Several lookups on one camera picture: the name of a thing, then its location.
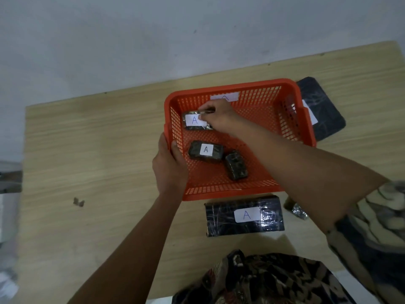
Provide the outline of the person's left hand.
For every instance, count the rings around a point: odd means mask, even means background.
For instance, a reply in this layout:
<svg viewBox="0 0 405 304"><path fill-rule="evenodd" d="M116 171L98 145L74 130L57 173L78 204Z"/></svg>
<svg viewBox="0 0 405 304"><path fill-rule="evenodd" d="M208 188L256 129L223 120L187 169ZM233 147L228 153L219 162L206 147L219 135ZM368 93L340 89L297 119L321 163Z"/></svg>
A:
<svg viewBox="0 0 405 304"><path fill-rule="evenodd" d="M152 160L152 167L159 195L181 203L188 182L188 167L175 161L164 133L159 137L158 153Z"/></svg>

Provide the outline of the person's right hand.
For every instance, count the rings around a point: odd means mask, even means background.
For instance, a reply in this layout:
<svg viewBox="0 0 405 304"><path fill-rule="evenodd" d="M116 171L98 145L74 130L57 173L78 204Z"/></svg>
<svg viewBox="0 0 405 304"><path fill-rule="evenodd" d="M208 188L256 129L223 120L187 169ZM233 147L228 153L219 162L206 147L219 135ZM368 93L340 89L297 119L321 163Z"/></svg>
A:
<svg viewBox="0 0 405 304"><path fill-rule="evenodd" d="M226 133L233 137L238 137L238 131L241 129L244 119L233 109L230 102L227 102L224 99L210 100L198 108L198 111L203 110L214 112L201 114L199 116L201 120L206 121L206 119L220 119L224 122L224 131L219 132Z"/></svg>

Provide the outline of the small black labelled packet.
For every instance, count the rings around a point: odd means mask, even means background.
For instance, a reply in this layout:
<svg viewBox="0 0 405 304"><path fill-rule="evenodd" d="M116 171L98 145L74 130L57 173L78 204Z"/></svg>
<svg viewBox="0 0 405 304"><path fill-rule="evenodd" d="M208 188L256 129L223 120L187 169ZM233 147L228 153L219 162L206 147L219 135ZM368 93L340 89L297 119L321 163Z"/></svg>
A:
<svg viewBox="0 0 405 304"><path fill-rule="evenodd" d="M213 130L213 127L206 121L199 118L201 114L213 113L214 111L188 111L183 113L183 126L186 130Z"/></svg>
<svg viewBox="0 0 405 304"><path fill-rule="evenodd" d="M219 163L224 157L224 146L217 143L195 140L188 149L190 159Z"/></svg>

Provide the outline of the orange plastic mesh basket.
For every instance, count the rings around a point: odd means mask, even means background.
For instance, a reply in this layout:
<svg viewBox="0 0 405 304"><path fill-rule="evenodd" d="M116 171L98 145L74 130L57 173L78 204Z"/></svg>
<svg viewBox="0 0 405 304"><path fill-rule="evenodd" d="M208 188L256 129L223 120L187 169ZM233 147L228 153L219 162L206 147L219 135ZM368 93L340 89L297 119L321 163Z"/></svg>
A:
<svg viewBox="0 0 405 304"><path fill-rule="evenodd" d="M233 109L243 118L266 128L283 138L298 141L310 147L316 146L309 110L304 107L301 91L291 79L274 79L250 83L238 83L206 87L170 93L164 102L164 133L171 146L176 140L189 170L188 183L183 201L221 199L252 194L282 191L281 186L261 165L245 143L215 130L186 130L183 113L196 111L210 96L240 92ZM190 159L188 149L195 140L221 144L224 152L240 152L249 173L246 179L232 181L224 163L210 163Z"/></svg>

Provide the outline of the person's right forearm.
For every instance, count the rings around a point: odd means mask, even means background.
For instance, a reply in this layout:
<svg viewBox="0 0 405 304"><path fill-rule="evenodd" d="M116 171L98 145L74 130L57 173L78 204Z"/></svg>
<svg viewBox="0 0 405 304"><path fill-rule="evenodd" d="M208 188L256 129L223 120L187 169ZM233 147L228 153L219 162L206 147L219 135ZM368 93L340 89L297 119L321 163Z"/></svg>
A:
<svg viewBox="0 0 405 304"><path fill-rule="evenodd" d="M388 182L350 159L288 140L240 117L230 122L229 134L251 149L323 233L354 204Z"/></svg>

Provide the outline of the person's left forearm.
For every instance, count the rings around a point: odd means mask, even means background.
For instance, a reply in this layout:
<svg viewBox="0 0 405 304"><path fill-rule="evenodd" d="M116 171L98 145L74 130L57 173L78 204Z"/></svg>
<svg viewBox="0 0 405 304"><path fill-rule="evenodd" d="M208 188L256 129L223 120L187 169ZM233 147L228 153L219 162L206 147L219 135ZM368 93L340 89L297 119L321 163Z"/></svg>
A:
<svg viewBox="0 0 405 304"><path fill-rule="evenodd" d="M145 304L183 193L162 191L67 304Z"/></svg>

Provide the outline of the white paper basket label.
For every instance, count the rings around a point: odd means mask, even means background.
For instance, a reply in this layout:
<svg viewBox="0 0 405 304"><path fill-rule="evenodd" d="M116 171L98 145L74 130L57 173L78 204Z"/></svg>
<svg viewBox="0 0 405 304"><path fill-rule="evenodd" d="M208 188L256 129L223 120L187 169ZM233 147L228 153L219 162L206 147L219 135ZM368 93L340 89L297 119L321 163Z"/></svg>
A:
<svg viewBox="0 0 405 304"><path fill-rule="evenodd" d="M236 102L239 99L240 92L229 92L229 93L224 93L224 94L217 94L217 95L212 95L210 96L210 100L219 100L219 99L224 99L227 102Z"/></svg>

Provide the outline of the small black wrapped plain packet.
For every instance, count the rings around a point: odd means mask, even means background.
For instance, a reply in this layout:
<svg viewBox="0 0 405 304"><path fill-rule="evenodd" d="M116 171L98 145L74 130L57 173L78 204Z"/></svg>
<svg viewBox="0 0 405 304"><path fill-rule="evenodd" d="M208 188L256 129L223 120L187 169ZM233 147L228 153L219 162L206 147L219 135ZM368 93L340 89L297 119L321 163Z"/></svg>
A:
<svg viewBox="0 0 405 304"><path fill-rule="evenodd" d="M232 150L224 157L225 169L232 181L246 179L249 176L245 160L237 150Z"/></svg>

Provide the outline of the large black wrapped labelled box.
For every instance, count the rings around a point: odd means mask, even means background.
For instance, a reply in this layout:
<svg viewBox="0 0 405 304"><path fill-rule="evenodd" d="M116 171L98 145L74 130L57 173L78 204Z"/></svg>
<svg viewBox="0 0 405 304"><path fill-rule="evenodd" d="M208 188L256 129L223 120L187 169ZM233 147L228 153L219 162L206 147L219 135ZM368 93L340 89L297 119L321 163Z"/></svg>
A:
<svg viewBox="0 0 405 304"><path fill-rule="evenodd" d="M285 231L275 195L205 204L207 237Z"/></svg>

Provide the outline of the flat black wrapped labelled parcel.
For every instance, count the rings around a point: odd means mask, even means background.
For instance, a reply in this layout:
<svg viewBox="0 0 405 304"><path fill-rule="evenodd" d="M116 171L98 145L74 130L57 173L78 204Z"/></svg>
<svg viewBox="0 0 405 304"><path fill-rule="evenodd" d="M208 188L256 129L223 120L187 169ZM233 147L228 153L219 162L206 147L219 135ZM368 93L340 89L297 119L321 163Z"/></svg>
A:
<svg viewBox="0 0 405 304"><path fill-rule="evenodd" d="M304 107L309 115L317 142L336 134L346 127L346 121L313 77L305 77L296 82Z"/></svg>

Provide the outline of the small crinkled foil wrapped packet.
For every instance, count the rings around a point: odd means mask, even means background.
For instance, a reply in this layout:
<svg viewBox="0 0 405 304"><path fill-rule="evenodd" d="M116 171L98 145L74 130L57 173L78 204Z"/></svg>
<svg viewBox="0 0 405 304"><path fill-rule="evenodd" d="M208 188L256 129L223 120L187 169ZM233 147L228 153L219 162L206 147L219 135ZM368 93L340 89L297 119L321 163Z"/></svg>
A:
<svg viewBox="0 0 405 304"><path fill-rule="evenodd" d="M303 209L298 205L298 203L296 203L290 196L287 197L284 203L284 208L302 220L306 220L309 218L308 214L305 211L303 211Z"/></svg>

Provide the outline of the patterned camouflage shirt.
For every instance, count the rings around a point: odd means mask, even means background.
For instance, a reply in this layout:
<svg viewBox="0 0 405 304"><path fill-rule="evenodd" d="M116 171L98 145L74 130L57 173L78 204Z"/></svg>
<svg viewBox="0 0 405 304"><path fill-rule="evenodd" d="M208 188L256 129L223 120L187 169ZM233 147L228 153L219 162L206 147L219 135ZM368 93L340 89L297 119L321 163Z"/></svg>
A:
<svg viewBox="0 0 405 304"><path fill-rule="evenodd" d="M329 248L382 304L405 304L405 181L358 201L327 232ZM235 250L172 304L356 304L320 261Z"/></svg>

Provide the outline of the grey metal object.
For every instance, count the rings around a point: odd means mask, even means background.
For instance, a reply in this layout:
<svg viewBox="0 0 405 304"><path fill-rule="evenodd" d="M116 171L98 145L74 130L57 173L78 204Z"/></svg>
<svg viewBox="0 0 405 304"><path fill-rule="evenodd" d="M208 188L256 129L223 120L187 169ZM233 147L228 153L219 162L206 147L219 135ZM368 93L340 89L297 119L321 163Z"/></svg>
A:
<svg viewBox="0 0 405 304"><path fill-rule="evenodd" d="M12 240L18 232L22 182L21 164L0 160L0 244Z"/></svg>

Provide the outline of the white crumpled paper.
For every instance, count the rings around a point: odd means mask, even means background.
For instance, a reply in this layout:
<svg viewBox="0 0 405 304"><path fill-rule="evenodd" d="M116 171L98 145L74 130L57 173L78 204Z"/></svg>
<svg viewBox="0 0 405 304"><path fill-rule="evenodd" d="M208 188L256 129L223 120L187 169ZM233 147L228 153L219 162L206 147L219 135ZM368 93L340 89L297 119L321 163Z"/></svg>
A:
<svg viewBox="0 0 405 304"><path fill-rule="evenodd" d="M19 286L6 271L0 271L0 304L7 304L17 294Z"/></svg>

